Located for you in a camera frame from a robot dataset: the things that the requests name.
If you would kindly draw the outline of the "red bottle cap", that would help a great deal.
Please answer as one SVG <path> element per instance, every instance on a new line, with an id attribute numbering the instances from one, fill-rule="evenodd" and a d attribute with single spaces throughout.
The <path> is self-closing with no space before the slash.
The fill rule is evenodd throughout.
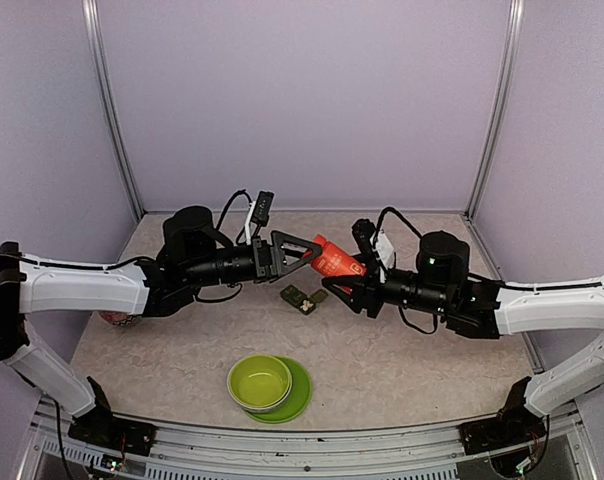
<path id="1" fill-rule="evenodd" d="M 328 243 L 328 240 L 327 240 L 327 238 L 326 238 L 326 237 L 324 237 L 323 235 L 321 235 L 321 234 L 317 234 L 317 235 L 315 236 L 315 238 L 313 239 L 313 242 L 314 242 L 315 244 L 317 244 L 317 245 L 318 245 L 318 248 L 319 248 L 319 253 L 318 253 L 318 255 L 317 255 L 317 256 L 316 256 L 316 257 L 313 259 L 313 262 L 319 262 L 321 259 L 323 259 L 323 258 L 324 258 L 324 255 L 325 255 L 325 249 L 326 249 L 326 245 L 327 245 L 327 243 Z"/>

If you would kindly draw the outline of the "red pill bottle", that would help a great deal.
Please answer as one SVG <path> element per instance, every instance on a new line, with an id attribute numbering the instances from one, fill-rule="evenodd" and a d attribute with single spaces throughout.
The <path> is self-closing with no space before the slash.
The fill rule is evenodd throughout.
<path id="1" fill-rule="evenodd" d="M 312 261 L 311 267 L 324 277 L 362 276 L 353 256 L 331 241 L 326 245 L 324 258 L 319 262 Z"/>

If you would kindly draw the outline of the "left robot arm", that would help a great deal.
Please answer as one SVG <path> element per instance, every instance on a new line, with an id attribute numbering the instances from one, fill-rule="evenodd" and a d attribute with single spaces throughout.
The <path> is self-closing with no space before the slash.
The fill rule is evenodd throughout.
<path id="1" fill-rule="evenodd" d="M 278 280 L 319 257 L 319 245 L 277 230 L 236 245 L 204 206 L 179 210 L 162 225 L 154 258 L 119 264 L 63 263 L 0 246 L 0 362 L 52 397 L 103 445 L 122 434 L 99 384 L 78 376 L 26 324 L 32 313 L 83 311 L 133 318 L 170 316 L 209 286 Z"/>

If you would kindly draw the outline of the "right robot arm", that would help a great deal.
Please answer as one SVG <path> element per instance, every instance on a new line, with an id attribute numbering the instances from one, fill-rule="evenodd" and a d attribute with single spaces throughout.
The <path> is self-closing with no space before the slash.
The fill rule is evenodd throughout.
<path id="1" fill-rule="evenodd" d="M 572 357 L 511 387 L 493 423 L 500 442 L 517 442 L 531 429 L 533 418 L 545 417 L 604 384 L 604 275 L 546 284 L 482 278 L 469 270 L 469 245 L 444 231 L 422 236 L 414 271 L 387 268 L 363 235 L 356 239 L 365 272 L 322 280 L 355 313 L 374 318 L 383 305 L 394 305 L 430 314 L 470 339 L 544 330 L 599 331 Z"/>

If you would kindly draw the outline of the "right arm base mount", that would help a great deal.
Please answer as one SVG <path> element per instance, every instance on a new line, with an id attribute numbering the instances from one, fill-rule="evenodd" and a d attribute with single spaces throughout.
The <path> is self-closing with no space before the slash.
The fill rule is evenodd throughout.
<path id="1" fill-rule="evenodd" d="M 525 390 L 531 376 L 510 389 L 504 406 L 492 417 L 462 423 L 458 429 L 466 455 L 498 450 L 531 441 L 548 433 L 544 416 L 525 408 Z"/>

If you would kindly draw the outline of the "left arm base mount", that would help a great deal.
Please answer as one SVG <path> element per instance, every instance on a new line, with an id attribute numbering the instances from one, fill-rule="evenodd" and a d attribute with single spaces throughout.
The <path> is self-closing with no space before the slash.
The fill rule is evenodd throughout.
<path id="1" fill-rule="evenodd" d="M 87 380 L 95 396 L 95 406 L 73 417 L 68 436 L 122 454 L 148 457 L 157 428 L 151 423 L 114 415 L 102 387 L 91 377 Z"/>

